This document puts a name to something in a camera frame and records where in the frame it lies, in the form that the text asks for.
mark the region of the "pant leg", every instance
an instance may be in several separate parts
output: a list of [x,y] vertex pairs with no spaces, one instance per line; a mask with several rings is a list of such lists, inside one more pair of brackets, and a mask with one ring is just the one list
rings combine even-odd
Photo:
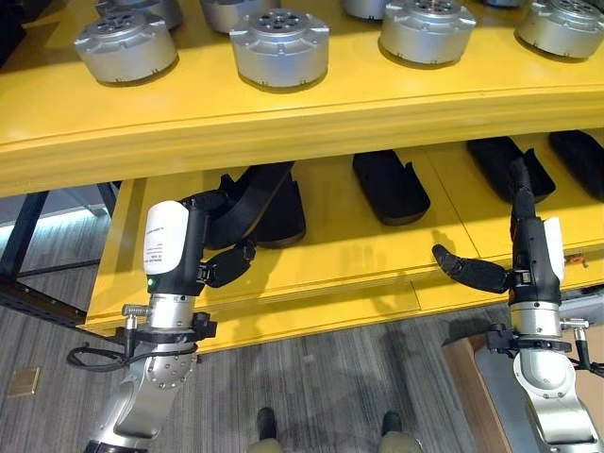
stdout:
[[422,448],[410,434],[391,431],[381,438],[377,453],[422,453]]
[[283,449],[275,439],[264,439],[250,446],[247,453],[283,453]]

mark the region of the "white label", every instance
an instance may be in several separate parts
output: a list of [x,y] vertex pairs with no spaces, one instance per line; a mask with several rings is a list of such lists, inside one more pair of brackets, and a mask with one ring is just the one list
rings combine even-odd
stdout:
[[560,219],[552,217],[544,222],[545,239],[551,268],[562,284],[564,280],[564,249],[562,245],[562,228]]
[[144,271],[149,276],[165,274],[180,263],[187,236],[189,212],[176,201],[164,201],[147,213],[144,232]]

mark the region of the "silver motor housing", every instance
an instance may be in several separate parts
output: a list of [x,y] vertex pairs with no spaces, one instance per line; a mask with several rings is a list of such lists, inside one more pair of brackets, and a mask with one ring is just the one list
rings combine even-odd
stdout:
[[388,0],[342,0],[342,8],[351,16],[380,21]]
[[550,54],[586,59],[604,39],[604,15],[582,0],[535,0],[516,36]]
[[156,14],[163,18],[169,30],[183,21],[178,0],[97,0],[94,7],[101,17],[130,10]]
[[447,63],[460,59],[475,26],[454,0],[393,0],[384,9],[379,43],[401,59]]
[[74,46],[91,74],[106,83],[153,76],[178,57],[164,20],[138,11],[111,13],[87,25]]
[[260,85],[296,87],[327,71],[329,28],[304,12],[277,8],[245,16],[230,39],[239,74]]
[[246,14],[280,8],[280,0],[199,0],[206,23],[214,30],[228,33]]
[[523,0],[484,0],[486,5],[497,8],[518,8],[524,4]]

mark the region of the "black plastic tray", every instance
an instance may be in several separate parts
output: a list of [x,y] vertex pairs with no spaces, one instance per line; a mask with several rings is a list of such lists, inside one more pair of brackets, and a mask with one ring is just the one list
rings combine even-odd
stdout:
[[285,248],[306,235],[306,219],[298,183],[289,173],[262,216],[254,239],[264,248]]
[[510,164],[518,158],[523,158],[527,165],[535,202],[545,200],[556,190],[556,184],[535,156],[534,149],[523,154],[510,137],[471,140],[467,143],[467,147],[493,190],[510,204],[513,201],[513,179],[510,174]]
[[604,201],[604,148],[580,130],[549,134],[554,152],[591,196]]
[[13,14],[8,3],[0,0],[0,66],[15,50],[25,36],[25,30]]
[[352,166],[382,224],[407,225],[428,211],[430,199],[412,163],[403,166],[393,150],[356,154]]

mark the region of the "black cable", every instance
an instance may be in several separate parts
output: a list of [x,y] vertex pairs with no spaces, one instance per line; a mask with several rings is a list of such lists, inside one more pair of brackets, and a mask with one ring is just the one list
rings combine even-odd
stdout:
[[589,371],[590,373],[594,373],[596,376],[604,378],[604,363],[598,363],[596,361],[589,362],[589,348],[587,347],[587,342],[585,340],[576,340],[575,345],[577,346],[579,360],[570,360],[575,364],[575,370]]
[[[69,351],[67,354],[67,363],[79,370],[86,370],[92,373],[109,373],[116,371],[121,368],[125,368],[135,361],[141,361],[142,359],[148,359],[150,357],[172,357],[172,356],[185,356],[187,354],[193,354],[197,351],[197,344],[193,344],[192,347],[184,351],[166,351],[166,352],[147,352],[128,358],[125,353],[118,351],[111,351],[109,349],[97,349],[90,347],[88,343],[84,343],[83,346],[76,347]],[[90,354],[93,356],[106,357],[114,361],[114,363],[105,363],[102,365],[90,365],[84,363],[77,355],[79,354]]]

